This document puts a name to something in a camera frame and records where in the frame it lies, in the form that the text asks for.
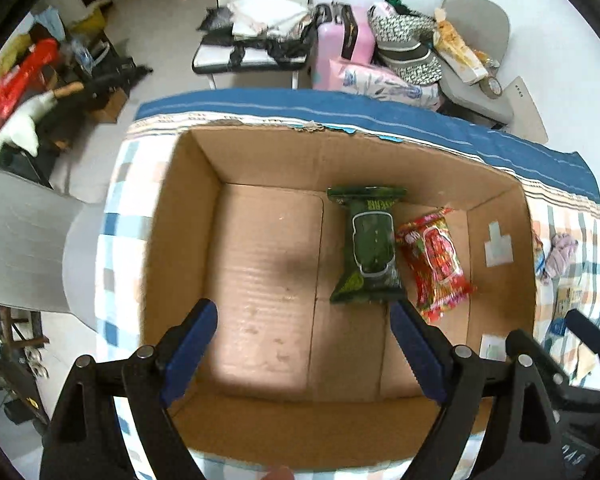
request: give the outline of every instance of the white plush toy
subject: white plush toy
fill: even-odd
[[[26,150],[38,156],[36,123],[49,113],[58,99],[79,92],[84,88],[80,82],[36,95],[21,104],[0,129],[0,151],[5,144]]]

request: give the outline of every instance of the cardboard box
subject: cardboard box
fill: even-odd
[[[99,123],[117,123],[118,116],[125,106],[127,99],[125,91],[122,88],[118,88],[109,96],[109,100],[104,108],[93,110],[90,112],[90,115]]]
[[[332,305],[345,211],[325,190],[404,186],[395,223],[440,206],[470,301],[440,320],[455,344],[531,330],[535,279],[518,181],[460,156],[342,132],[200,126],[174,149],[154,217],[142,338],[155,344],[203,296],[219,327],[185,399],[171,408],[191,449],[333,470],[413,456],[438,413],[388,327],[383,304]],[[487,267],[490,224],[513,261]],[[414,284],[398,262],[414,298]],[[484,428],[488,406],[476,430]]]

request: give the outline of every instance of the gray chair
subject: gray chair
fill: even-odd
[[[465,43],[502,62],[509,45],[509,17],[489,0],[445,0],[446,18],[456,28]],[[441,58],[440,89],[450,101],[500,124],[513,120],[513,110],[504,95],[487,97],[477,84],[467,85]]]
[[[96,330],[95,258],[104,204],[0,171],[0,305],[67,312]]]

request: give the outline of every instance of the checkered tablecloth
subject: checkered tablecloth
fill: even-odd
[[[545,253],[555,233],[568,232],[579,241],[576,257],[559,283],[537,282],[534,337],[544,343],[548,340],[558,288],[580,290],[581,312],[599,322],[600,196],[589,168],[577,154],[552,152],[517,137],[404,105],[396,108],[394,104],[382,103],[378,107],[370,99],[335,92],[269,92],[195,92],[149,103],[139,110],[120,147],[98,240],[98,361],[125,359],[141,345],[144,253],[160,185],[178,136],[192,126],[226,120],[293,128],[332,128],[350,134],[365,132],[388,141],[437,148],[512,174],[525,191],[532,227]],[[552,336],[550,343],[547,348],[553,357],[574,378],[580,341],[567,331],[563,337]],[[116,409],[139,478],[153,478],[126,400],[116,399]],[[481,435],[475,435],[469,440],[454,478],[468,475],[480,439]],[[265,474],[257,465],[204,456],[194,450],[192,456],[208,480],[259,480]],[[393,480],[400,478],[410,461],[355,470],[298,472],[296,477]]]

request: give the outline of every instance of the pink suitcase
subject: pink suitcase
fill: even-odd
[[[327,90],[330,60],[343,57],[354,63],[368,64],[376,39],[371,32],[364,7],[331,4],[331,19],[318,26],[318,45],[312,69],[315,90]]]

